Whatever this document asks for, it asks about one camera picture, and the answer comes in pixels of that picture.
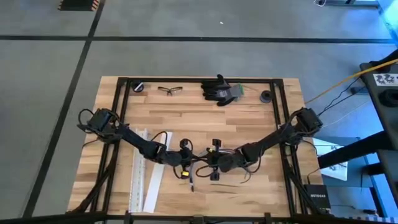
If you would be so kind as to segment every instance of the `white label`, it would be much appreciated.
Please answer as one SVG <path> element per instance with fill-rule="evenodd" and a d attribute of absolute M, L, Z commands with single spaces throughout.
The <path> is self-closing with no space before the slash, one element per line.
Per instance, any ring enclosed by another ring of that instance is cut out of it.
<path fill-rule="evenodd" d="M 373 74 L 377 86 L 398 86 L 398 74 Z"/>

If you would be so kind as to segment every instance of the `sticker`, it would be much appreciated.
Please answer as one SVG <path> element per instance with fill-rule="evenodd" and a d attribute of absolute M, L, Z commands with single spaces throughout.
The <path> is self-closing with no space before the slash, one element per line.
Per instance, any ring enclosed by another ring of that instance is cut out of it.
<path fill-rule="evenodd" d="M 398 74 L 373 74 L 377 86 L 398 86 Z"/>

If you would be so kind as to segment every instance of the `wooden table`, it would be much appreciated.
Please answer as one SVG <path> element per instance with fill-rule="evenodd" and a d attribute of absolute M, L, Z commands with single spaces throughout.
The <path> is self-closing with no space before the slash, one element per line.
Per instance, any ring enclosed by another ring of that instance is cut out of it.
<path fill-rule="evenodd" d="M 118 77 L 101 79 L 94 110 L 111 108 L 117 79 Z M 299 80 L 286 78 L 284 83 L 289 111 L 300 109 L 303 106 L 303 98 Z M 166 92 L 157 90 L 158 86 L 183 86 L 183 90 L 174 96 L 167 96 Z M 131 91 L 131 95 L 134 96 L 129 97 L 124 122 L 129 123 L 132 129 L 147 128 L 149 137 L 163 130 L 173 132 L 170 144 L 173 150 L 179 150 L 178 144 L 182 138 L 192 140 L 195 154 L 211 146 L 213 138 L 222 140 L 222 147 L 234 149 L 246 142 L 258 141 L 275 131 L 272 104 L 259 101 L 260 92 L 268 90 L 269 85 L 245 83 L 243 86 L 244 97 L 241 100 L 225 107 L 217 107 L 215 101 L 203 99 L 199 83 L 145 83 L 142 93 Z M 280 117 L 283 118 L 281 100 L 279 95 L 277 97 Z M 88 134 L 86 142 L 95 138 L 96 136 Z M 69 210 L 75 208 L 94 186 L 102 148 L 103 143 L 97 141 L 82 150 Z M 297 155 L 305 182 L 307 174 L 318 169 L 317 156 L 313 147 L 305 142 L 299 145 Z M 128 210 L 132 157 L 133 147 L 121 141 L 109 214 L 124 215 Z M 153 162 L 146 161 L 145 191 L 149 185 L 153 165 Z M 269 212 L 273 217 L 290 216 L 278 146 L 267 150 L 262 157 L 259 171 L 249 182 L 240 184 L 244 180 L 244 173 L 242 169 L 234 169 L 227 174 L 221 173 L 218 182 L 195 176 L 195 192 L 192 193 L 188 181 L 175 178 L 172 168 L 165 166 L 155 213 L 147 214 L 261 217 L 264 216 L 264 212 Z M 312 184 L 322 184 L 319 171 L 311 174 L 310 178 Z M 99 198 L 98 205 L 102 205 L 102 196 Z"/>

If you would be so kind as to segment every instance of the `black round object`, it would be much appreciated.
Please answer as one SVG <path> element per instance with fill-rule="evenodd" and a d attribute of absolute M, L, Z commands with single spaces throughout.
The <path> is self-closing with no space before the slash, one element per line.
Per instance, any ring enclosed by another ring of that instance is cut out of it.
<path fill-rule="evenodd" d="M 264 90 L 260 95 L 260 100 L 263 103 L 269 103 L 269 102 L 271 102 L 271 99 L 272 99 L 272 95 L 271 95 L 271 91 L 269 91 L 269 90 Z"/>
<path fill-rule="evenodd" d="M 398 106 L 398 90 L 388 89 L 379 94 L 379 100 L 384 106 Z"/>
<path fill-rule="evenodd" d="M 144 83 L 141 81 L 134 81 L 131 85 L 134 93 L 140 93 L 144 90 Z"/>

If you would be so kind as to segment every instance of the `white ruler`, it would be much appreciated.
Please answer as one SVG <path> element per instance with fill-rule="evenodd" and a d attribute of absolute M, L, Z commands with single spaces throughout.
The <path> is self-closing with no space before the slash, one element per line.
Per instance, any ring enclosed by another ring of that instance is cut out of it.
<path fill-rule="evenodd" d="M 170 142 L 172 140 L 172 134 L 173 133 L 167 131 L 167 141 L 166 135 L 164 133 L 162 134 L 162 138 L 160 140 L 160 143 L 163 143 L 167 146 L 167 150 L 169 150 Z M 152 171 L 152 176 L 150 177 L 149 188 L 147 197 L 145 198 L 143 212 L 155 212 L 157 195 L 159 194 L 160 183 L 163 177 L 163 170 L 163 164 L 155 164 L 154 170 Z"/>
<path fill-rule="evenodd" d="M 136 133 L 147 140 L 148 131 L 137 131 Z M 132 172 L 131 172 L 131 188 L 130 188 L 130 204 L 129 213 L 142 212 L 142 206 L 144 203 L 144 178 L 145 178 L 145 159 L 144 156 L 139 153 L 137 148 L 134 148 L 134 155 L 132 160 Z"/>

